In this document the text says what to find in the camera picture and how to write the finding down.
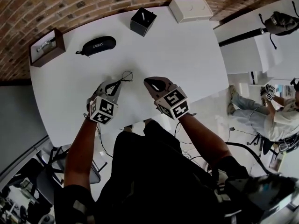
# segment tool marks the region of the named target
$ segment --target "floor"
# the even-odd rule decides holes
[[[260,103],[259,89],[259,87],[250,86],[249,97]],[[246,127],[242,124],[239,124],[237,121],[227,116],[226,108],[228,103],[229,92],[228,89],[225,89],[217,94],[211,95],[209,97],[192,103],[191,112],[197,113],[195,117],[202,124],[204,124],[214,133],[219,135],[224,141],[229,140],[231,142],[238,142],[242,144],[246,144],[247,142],[252,141],[254,138],[254,136],[251,135],[254,134],[253,129],[251,127]],[[157,116],[153,117],[153,119],[159,122],[167,131],[174,134],[176,125],[178,123],[177,121],[171,120],[161,114],[158,114]],[[244,131],[251,134],[243,133],[240,131],[230,132],[230,127],[234,127],[236,130]],[[143,128],[144,123],[140,122],[134,124],[133,131],[137,134],[143,135]],[[109,154],[113,154],[114,142],[117,134],[119,134],[120,132],[121,130],[114,133],[107,133],[102,135],[103,145]],[[181,143],[181,148],[186,154],[190,155],[191,157],[200,156],[200,154],[195,149],[194,145],[188,144],[191,143],[191,141],[185,133],[184,129],[180,127],[180,125],[178,125],[176,137],[181,142],[184,142]],[[250,148],[252,148],[256,153],[259,154],[258,146],[251,145]],[[252,155],[248,151],[240,147],[229,146],[229,149],[233,156],[237,159],[237,161],[241,165],[245,166],[248,172],[250,173],[252,171],[252,167],[256,165],[256,161],[254,160]],[[91,185],[93,198],[97,200],[103,186],[110,177],[112,161],[112,158],[110,158],[103,152],[103,148],[101,147],[98,137],[95,140],[94,160],[99,167],[101,167],[105,161],[108,163],[100,172],[102,178],[101,182],[98,184]],[[194,159],[194,161],[197,162],[202,168],[206,167],[206,162],[202,158],[196,158]]]

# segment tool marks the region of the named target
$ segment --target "black cube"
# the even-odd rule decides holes
[[[153,25],[156,17],[157,15],[142,7],[131,18],[130,29],[141,36],[145,36],[150,27]]]

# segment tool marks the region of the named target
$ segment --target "white shirt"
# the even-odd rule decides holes
[[[299,108],[296,100],[287,99],[284,105],[283,110],[275,112],[274,119],[270,115],[266,119],[265,130],[271,141],[283,140],[299,132]]]

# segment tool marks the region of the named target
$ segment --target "jeans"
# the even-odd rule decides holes
[[[268,137],[268,134],[264,129],[264,124],[270,112],[265,106],[256,103],[254,100],[244,98],[238,93],[234,94],[232,102],[240,108],[240,110],[236,110],[232,114],[237,121],[246,126],[252,126],[253,129],[262,136]]]

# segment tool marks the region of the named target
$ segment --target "brown box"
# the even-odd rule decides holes
[[[63,34],[56,28],[29,45],[30,65],[42,67],[65,52]]]

